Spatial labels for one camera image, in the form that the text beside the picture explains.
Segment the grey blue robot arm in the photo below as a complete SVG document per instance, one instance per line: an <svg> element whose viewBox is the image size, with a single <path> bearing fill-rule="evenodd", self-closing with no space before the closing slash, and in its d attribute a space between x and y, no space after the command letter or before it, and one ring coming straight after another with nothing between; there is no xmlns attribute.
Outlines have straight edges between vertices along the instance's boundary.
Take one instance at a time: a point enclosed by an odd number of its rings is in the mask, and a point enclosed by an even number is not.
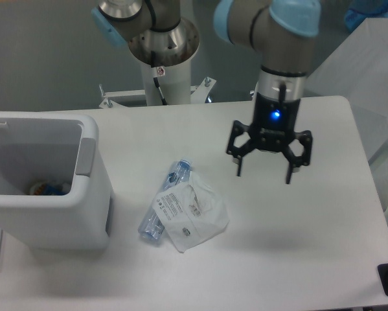
<svg viewBox="0 0 388 311"><path fill-rule="evenodd" d="M190 61L200 36L179 1L99 1L91 15L107 40L128 46L144 75L150 106L188 104ZM295 122L319 32L318 1L220 1L214 31L261 54L251 124L234 121L226 152L237 165L254 150L281 153L288 173L308 166L312 133Z"/></svg>

